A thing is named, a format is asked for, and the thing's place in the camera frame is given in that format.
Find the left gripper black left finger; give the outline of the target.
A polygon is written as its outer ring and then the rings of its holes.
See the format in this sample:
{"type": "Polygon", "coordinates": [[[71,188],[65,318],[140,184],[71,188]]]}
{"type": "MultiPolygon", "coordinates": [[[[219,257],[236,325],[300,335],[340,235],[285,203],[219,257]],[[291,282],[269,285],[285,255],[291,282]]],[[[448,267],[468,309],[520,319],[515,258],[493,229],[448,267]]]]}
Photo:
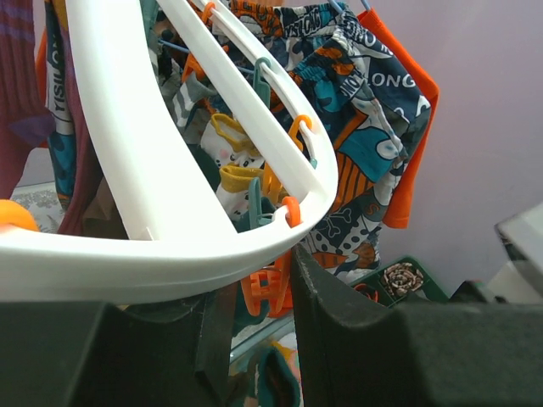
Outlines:
{"type": "Polygon", "coordinates": [[[235,286],[120,309],[1,306],[4,406],[221,406],[235,286]]]}

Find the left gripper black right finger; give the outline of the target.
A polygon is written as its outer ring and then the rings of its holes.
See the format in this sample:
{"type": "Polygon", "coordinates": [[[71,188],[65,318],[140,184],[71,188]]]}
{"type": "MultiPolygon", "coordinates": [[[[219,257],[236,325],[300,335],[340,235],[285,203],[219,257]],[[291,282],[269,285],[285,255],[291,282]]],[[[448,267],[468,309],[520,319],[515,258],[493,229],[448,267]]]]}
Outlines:
{"type": "Polygon", "coordinates": [[[293,251],[308,406],[539,406],[542,308],[417,299],[386,308],[293,251]]]}

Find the dark teal sock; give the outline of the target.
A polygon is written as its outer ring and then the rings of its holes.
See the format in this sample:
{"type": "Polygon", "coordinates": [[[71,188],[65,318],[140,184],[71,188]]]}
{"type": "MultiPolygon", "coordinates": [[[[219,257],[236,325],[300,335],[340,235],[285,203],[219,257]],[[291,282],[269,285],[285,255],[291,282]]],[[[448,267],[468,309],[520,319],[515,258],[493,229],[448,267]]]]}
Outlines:
{"type": "Polygon", "coordinates": [[[257,406],[301,406],[299,381],[281,351],[264,348],[255,361],[254,395],[257,406]]]}

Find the orange front clothespin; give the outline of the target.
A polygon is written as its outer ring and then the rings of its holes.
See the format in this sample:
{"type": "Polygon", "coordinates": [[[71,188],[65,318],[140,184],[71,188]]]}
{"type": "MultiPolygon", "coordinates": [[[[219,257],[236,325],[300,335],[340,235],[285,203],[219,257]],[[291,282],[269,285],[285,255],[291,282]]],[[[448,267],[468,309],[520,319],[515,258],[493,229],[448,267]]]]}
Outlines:
{"type": "MultiPolygon", "coordinates": [[[[287,196],[283,198],[282,207],[287,210],[286,220],[289,226],[301,223],[298,200],[287,196]]],[[[250,274],[241,280],[241,288],[247,311],[257,316],[261,311],[261,303],[268,301],[272,313],[278,315],[283,310],[290,281],[292,249],[278,257],[271,265],[250,274]]]]}

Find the green sock yellow dots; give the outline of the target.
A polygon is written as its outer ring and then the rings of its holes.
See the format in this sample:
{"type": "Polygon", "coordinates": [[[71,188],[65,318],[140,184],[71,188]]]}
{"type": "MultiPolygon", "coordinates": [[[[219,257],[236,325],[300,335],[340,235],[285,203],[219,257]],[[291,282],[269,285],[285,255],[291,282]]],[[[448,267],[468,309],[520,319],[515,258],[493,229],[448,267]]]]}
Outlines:
{"type": "Polygon", "coordinates": [[[200,139],[200,147],[218,168],[232,164],[261,168],[264,158],[243,127],[226,114],[213,114],[200,139]]]}

